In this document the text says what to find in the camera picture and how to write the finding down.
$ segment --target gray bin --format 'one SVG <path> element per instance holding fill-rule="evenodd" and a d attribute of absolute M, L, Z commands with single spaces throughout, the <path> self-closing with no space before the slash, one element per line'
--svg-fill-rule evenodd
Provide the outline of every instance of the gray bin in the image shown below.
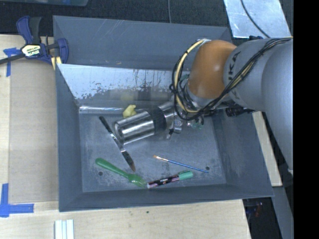
<path fill-rule="evenodd" d="M 184 125 L 170 140 L 159 134 L 126 145 L 146 181 L 186 170 L 153 155 L 209 169 L 192 170 L 188 180 L 141 189 L 95 164 L 102 157 L 132 172 L 98 117 L 113 124 L 128 104 L 140 112 L 167 101 L 180 55 L 200 38 L 231 41 L 227 28 L 55 16 L 54 37 L 70 48 L 68 63 L 56 68 L 60 211 L 273 196 L 250 114 L 219 111 L 202 130 Z"/>

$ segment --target blue clamp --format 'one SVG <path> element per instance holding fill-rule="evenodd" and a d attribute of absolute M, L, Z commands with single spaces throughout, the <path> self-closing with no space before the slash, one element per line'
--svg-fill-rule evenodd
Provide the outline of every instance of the blue clamp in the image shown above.
<path fill-rule="evenodd" d="M 8 204 L 8 183 L 2 184 L 0 217 L 7 218 L 10 214 L 33 213 L 34 204 Z"/>
<path fill-rule="evenodd" d="M 18 55 L 22 53 L 17 48 L 4 49 L 3 52 L 5 53 L 5 55 L 7 55 L 7 57 L 11 57 L 13 55 Z M 6 65 L 6 76 L 9 77 L 10 75 L 11 75 L 11 62 L 8 62 Z"/>
<path fill-rule="evenodd" d="M 41 43 L 41 38 L 38 35 L 40 21 L 41 17 L 24 16 L 16 22 L 19 35 L 25 40 L 25 45 L 21 48 L 21 51 L 24 52 L 26 46 L 32 50 L 37 50 L 37 54 L 32 55 L 24 52 L 26 54 L 25 58 L 41 60 L 52 65 L 52 56 L 49 54 L 52 45 L 45 46 Z M 57 43 L 58 45 L 55 45 L 54 48 L 59 48 L 61 61 L 66 63 L 69 56 L 67 41 L 65 38 L 60 38 Z"/>

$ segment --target yellow cable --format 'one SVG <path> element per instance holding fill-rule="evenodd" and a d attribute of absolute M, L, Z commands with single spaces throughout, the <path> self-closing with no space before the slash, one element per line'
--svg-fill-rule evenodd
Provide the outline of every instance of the yellow cable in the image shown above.
<path fill-rule="evenodd" d="M 177 69 L 176 69 L 176 73 L 175 73 L 175 77 L 174 77 L 174 87 L 175 89 L 177 88 L 177 85 L 178 85 L 178 75 L 179 75 L 179 72 L 180 72 L 180 69 L 181 69 L 181 66 L 185 60 L 185 58 L 188 56 L 188 54 L 194 49 L 196 48 L 198 45 L 202 44 L 204 40 L 199 40 L 197 41 L 196 43 L 194 43 L 192 46 L 189 47 L 189 49 L 187 49 L 187 51 L 182 55 L 181 59 L 180 59 L 180 62 L 179 64 L 177 65 Z M 179 106 L 186 112 L 189 112 L 189 113 L 197 113 L 199 110 L 190 110 L 190 109 L 187 109 L 183 104 L 182 102 L 180 101 L 179 97 L 176 95 L 176 101 L 177 103 L 179 104 Z"/>

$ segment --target black knife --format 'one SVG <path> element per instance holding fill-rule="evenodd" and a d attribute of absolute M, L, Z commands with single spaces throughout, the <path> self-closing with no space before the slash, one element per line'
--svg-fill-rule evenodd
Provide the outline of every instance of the black knife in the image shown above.
<path fill-rule="evenodd" d="M 113 132 L 112 132 L 110 126 L 108 125 L 108 123 L 106 122 L 105 118 L 103 116 L 99 116 L 99 119 L 103 123 L 103 125 L 105 126 L 105 128 L 108 131 L 108 133 L 110 134 L 110 136 L 113 138 L 113 140 L 116 143 L 116 145 L 118 146 L 118 148 L 120 149 L 121 154 L 125 158 L 126 162 L 129 164 L 130 168 L 133 170 L 133 172 L 135 172 L 135 165 L 134 165 L 134 162 L 133 162 L 131 156 L 129 155 L 129 153 L 124 149 L 123 145 L 120 143 L 120 141 L 113 134 Z"/>

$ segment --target cable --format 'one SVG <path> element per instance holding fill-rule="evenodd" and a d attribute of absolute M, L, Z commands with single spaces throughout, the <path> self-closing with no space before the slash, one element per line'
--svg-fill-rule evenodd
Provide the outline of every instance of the cable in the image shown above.
<path fill-rule="evenodd" d="M 251 22 L 255 25 L 255 27 L 257 27 L 258 30 L 261 31 L 264 36 L 266 36 L 267 38 L 270 38 L 270 36 L 269 36 L 268 34 L 266 34 L 266 33 L 257 25 L 257 23 L 253 20 L 253 18 L 250 16 L 248 10 L 246 9 L 246 7 L 245 7 L 245 5 L 244 5 L 243 0 L 240 0 L 240 2 L 241 2 L 241 5 L 243 6 L 243 8 L 244 8 L 244 10 L 245 10 L 245 12 L 246 12 L 246 14 L 247 14 L 247 16 L 249 17 L 249 19 L 251 20 Z"/>
<path fill-rule="evenodd" d="M 170 0 L 167 0 L 167 7 L 168 7 L 168 18 L 169 18 L 169 22 L 171 23 L 171 16 L 170 16 Z"/>

